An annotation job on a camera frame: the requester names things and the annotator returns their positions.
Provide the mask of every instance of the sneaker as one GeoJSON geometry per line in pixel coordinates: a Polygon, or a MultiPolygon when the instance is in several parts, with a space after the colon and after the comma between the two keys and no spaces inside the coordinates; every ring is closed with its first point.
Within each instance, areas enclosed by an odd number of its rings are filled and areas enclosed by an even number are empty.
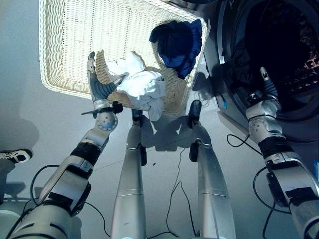
{"type": "Polygon", "coordinates": [[[25,163],[32,158],[32,152],[28,149],[1,151],[0,159],[10,160],[12,163],[25,163]]]}

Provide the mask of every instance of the blue cloth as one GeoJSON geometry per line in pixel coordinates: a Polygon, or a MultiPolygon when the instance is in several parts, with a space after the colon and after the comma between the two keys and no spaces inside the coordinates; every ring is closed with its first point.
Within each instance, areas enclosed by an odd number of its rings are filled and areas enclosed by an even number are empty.
{"type": "Polygon", "coordinates": [[[200,53],[201,21],[171,21],[153,29],[150,41],[158,44],[159,56],[166,67],[174,68],[178,77],[184,79],[193,69],[200,53]]]}

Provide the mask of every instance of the laundry basket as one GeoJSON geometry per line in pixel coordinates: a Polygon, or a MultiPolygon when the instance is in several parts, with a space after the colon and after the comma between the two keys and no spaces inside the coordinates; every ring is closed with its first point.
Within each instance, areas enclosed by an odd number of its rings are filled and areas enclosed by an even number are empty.
{"type": "MultiPolygon", "coordinates": [[[[207,24],[182,9],[160,0],[41,0],[39,1],[39,52],[41,80],[50,90],[91,98],[87,82],[87,58],[97,52],[99,81],[109,83],[105,61],[124,59],[135,51],[148,70],[160,72],[166,81],[164,113],[179,114],[187,102],[203,55],[207,24]],[[180,79],[158,56],[149,42],[158,25],[176,21],[202,22],[202,49],[192,72],[180,79]]],[[[133,108],[125,94],[113,92],[109,101],[133,108]]]]}

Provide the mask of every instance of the washing machine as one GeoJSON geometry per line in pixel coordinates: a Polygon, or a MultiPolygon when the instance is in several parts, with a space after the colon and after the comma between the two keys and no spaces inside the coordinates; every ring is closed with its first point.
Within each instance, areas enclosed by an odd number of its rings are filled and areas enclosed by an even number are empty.
{"type": "Polygon", "coordinates": [[[279,92],[278,122],[315,174],[319,155],[319,1],[214,3],[205,58],[221,111],[248,128],[246,109],[261,96],[265,67],[279,92]]]}

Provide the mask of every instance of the white cloth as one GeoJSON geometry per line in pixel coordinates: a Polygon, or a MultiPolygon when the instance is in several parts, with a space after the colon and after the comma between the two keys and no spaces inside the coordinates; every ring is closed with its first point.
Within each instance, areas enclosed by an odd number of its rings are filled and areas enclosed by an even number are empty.
{"type": "Polygon", "coordinates": [[[128,73],[117,87],[118,92],[128,95],[131,104],[142,110],[149,110],[149,118],[157,121],[164,110],[161,97],[166,95],[165,81],[159,72],[146,71],[143,61],[134,52],[125,60],[108,61],[105,70],[111,75],[128,73]]]}

